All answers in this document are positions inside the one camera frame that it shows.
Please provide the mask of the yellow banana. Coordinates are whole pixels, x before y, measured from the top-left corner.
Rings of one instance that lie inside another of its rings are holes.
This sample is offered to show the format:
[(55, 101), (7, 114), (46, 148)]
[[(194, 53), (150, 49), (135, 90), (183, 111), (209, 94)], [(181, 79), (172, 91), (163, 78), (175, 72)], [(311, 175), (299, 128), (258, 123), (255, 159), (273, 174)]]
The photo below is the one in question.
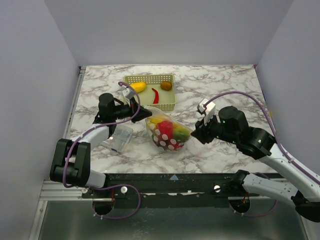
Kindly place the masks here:
[(150, 117), (150, 118), (148, 118), (148, 125), (150, 125), (150, 124), (157, 125), (157, 124), (163, 122), (164, 120), (165, 119), (163, 119), (163, 118)]
[(137, 92), (141, 93), (147, 88), (147, 84), (143, 81), (131, 83), (130, 86)]

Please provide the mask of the yellow green mango toy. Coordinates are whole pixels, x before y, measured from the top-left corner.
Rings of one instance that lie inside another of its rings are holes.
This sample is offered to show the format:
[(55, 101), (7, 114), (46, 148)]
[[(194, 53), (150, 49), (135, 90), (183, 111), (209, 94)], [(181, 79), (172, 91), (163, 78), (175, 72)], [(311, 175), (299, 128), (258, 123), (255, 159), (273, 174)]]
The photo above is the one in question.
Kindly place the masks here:
[(190, 130), (185, 127), (176, 127), (173, 129), (172, 137), (177, 142), (186, 142), (190, 138)]

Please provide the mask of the red tomato toy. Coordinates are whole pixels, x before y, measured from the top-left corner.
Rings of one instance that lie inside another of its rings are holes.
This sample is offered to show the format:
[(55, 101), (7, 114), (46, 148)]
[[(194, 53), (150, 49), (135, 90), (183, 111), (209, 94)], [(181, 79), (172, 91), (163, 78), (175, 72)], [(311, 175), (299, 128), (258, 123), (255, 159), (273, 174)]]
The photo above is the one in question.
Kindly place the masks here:
[(155, 133), (162, 140), (171, 140), (173, 138), (174, 124), (171, 121), (164, 120), (155, 127)]

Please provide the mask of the clear zip top bag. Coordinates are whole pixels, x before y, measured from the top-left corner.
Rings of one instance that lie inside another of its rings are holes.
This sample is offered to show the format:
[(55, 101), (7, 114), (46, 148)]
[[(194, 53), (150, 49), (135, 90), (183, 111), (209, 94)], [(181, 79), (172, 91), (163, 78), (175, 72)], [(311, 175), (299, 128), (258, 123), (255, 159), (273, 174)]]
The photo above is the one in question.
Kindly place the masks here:
[(152, 113), (145, 119), (152, 142), (165, 151), (182, 149), (191, 138), (192, 130), (156, 107), (148, 106), (146, 109)]

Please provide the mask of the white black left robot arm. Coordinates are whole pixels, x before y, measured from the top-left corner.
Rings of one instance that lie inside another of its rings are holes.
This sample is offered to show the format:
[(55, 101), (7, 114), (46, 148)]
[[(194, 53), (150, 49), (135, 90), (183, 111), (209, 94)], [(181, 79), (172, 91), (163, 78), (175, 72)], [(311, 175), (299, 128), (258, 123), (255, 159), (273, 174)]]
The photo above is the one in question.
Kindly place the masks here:
[(73, 139), (60, 139), (55, 147), (49, 178), (66, 188), (91, 187), (101, 198), (107, 197), (111, 185), (106, 175), (91, 169), (91, 151), (109, 139), (117, 125), (133, 123), (152, 116), (152, 112), (139, 105), (134, 97), (123, 103), (110, 93), (98, 98), (98, 113), (90, 129)]

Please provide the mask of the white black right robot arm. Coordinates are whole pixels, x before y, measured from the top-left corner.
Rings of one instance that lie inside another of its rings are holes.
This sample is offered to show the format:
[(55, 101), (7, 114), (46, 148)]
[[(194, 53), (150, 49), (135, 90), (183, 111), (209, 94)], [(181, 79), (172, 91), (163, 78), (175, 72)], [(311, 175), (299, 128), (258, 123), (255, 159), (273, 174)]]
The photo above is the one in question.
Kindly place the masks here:
[(320, 176), (293, 156), (285, 156), (275, 137), (262, 128), (250, 127), (245, 114), (236, 107), (224, 107), (218, 115), (215, 109), (214, 103), (197, 106), (204, 117), (196, 122), (193, 137), (202, 144), (214, 139), (234, 144), (241, 153), (268, 165), (287, 180), (281, 183), (242, 171), (242, 176), (230, 183), (230, 191), (236, 196), (247, 192), (285, 202), (305, 219), (318, 223)]

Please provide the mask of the red chili pepper toy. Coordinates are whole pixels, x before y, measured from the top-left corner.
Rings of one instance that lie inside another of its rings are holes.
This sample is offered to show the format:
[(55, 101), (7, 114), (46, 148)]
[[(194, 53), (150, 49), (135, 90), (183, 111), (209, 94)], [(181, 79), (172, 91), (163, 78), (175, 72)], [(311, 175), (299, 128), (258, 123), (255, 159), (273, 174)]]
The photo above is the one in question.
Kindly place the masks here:
[(155, 88), (152, 88), (152, 90), (154, 92), (153, 104), (158, 104), (160, 100), (159, 92)]

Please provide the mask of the beige perforated plastic basket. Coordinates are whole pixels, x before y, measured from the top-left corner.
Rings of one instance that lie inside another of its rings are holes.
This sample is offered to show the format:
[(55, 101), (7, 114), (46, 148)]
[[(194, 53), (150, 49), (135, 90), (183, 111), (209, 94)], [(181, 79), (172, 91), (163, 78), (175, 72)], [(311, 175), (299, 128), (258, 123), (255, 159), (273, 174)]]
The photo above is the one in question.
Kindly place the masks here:
[[(176, 104), (176, 86), (173, 74), (127, 75), (123, 78), (123, 81), (129, 85), (135, 82), (146, 83), (146, 89), (138, 93), (143, 106), (155, 107), (164, 112), (174, 110)], [(162, 90), (160, 85), (163, 81), (171, 82), (172, 89), (169, 91)], [(155, 93), (152, 88), (156, 89), (159, 93), (158, 104), (153, 104)]]

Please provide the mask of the brown kiwi toy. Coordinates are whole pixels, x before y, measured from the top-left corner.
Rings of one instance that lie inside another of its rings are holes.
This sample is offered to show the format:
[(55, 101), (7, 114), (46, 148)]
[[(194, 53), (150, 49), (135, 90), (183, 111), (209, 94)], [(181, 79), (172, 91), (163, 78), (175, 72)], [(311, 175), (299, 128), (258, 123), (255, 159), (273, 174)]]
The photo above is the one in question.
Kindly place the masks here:
[(173, 85), (171, 82), (169, 81), (163, 81), (161, 84), (160, 84), (160, 88), (164, 91), (170, 91), (172, 89)]

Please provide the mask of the clear plastic box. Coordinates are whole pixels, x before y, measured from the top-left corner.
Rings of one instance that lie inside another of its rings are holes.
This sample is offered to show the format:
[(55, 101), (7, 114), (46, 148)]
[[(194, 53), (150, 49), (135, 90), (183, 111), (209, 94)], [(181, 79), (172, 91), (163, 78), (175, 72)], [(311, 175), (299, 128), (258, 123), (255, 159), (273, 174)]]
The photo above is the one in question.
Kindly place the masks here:
[(116, 153), (123, 153), (130, 142), (134, 130), (126, 125), (116, 126), (114, 133), (107, 140), (101, 142), (101, 146)]

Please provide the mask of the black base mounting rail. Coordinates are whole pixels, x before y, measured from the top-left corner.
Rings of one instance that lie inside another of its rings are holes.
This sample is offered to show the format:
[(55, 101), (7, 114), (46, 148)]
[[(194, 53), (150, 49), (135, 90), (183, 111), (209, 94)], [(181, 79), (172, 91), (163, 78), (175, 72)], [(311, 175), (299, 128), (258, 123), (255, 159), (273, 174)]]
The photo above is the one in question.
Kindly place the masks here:
[(111, 173), (106, 186), (82, 194), (118, 209), (141, 208), (227, 208), (228, 199), (245, 196), (243, 183), (249, 172), (236, 173)]

